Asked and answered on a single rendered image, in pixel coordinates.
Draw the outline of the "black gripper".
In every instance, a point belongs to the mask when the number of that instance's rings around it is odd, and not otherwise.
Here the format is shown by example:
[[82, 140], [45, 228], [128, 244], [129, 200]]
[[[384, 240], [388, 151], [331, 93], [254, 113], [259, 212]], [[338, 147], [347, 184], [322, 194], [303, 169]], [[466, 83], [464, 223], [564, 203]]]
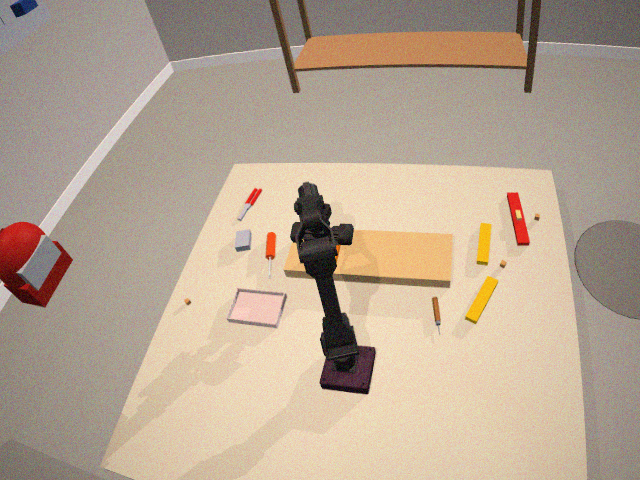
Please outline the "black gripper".
[[[294, 222], [292, 224], [290, 239], [292, 240], [293, 243], [296, 243], [295, 236], [296, 236], [296, 234], [298, 232], [299, 227], [300, 227], [300, 222]], [[353, 227], [352, 224], [342, 224], [342, 223], [340, 223], [339, 226], [333, 226], [332, 227], [332, 231], [333, 231], [333, 235], [334, 235], [334, 239], [335, 239], [335, 244], [336, 245], [351, 245], [352, 244], [353, 232], [354, 232], [354, 227]], [[302, 242], [303, 242], [303, 240], [304, 241], [308, 241], [308, 240], [313, 240], [313, 239], [322, 238], [322, 237], [326, 237], [326, 236], [330, 237], [323, 229], [321, 229], [319, 231], [305, 230], [305, 235], [304, 235], [304, 237], [302, 239]]]

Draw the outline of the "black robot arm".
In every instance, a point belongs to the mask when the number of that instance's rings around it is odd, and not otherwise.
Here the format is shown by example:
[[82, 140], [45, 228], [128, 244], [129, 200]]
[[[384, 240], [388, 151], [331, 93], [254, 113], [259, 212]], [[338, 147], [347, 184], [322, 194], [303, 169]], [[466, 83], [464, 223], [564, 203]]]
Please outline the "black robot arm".
[[[332, 214], [331, 206], [324, 203], [316, 184], [309, 181], [302, 183], [298, 188], [299, 197], [294, 203], [294, 211], [300, 219], [295, 240], [300, 263], [304, 264], [306, 273], [316, 280], [325, 314], [320, 337], [322, 350], [328, 362], [334, 360], [333, 372], [355, 373], [360, 355], [359, 349], [348, 315], [345, 312], [341, 313], [333, 279], [333, 273], [337, 267], [335, 256], [338, 256], [338, 252], [332, 228], [328, 226]], [[324, 215], [327, 216], [328, 225]], [[305, 230], [321, 229], [330, 237], [302, 242]]]

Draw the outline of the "tan wooden panel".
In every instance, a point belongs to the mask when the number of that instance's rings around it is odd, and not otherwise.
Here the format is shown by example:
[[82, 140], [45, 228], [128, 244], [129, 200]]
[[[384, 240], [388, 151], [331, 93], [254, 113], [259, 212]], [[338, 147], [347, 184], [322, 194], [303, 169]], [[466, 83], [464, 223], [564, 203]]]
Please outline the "tan wooden panel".
[[[341, 245], [334, 281], [450, 288], [453, 234], [354, 230]], [[291, 244], [283, 269], [290, 278], [314, 279]]]

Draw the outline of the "red flat bar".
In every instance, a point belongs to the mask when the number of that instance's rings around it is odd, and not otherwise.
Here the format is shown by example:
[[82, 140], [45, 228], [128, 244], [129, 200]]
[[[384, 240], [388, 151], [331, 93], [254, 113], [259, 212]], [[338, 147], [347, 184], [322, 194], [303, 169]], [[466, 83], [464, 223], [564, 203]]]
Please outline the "red flat bar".
[[516, 235], [516, 244], [517, 246], [529, 246], [529, 235], [527, 232], [524, 214], [518, 193], [508, 192], [507, 199], [510, 206], [511, 219]]

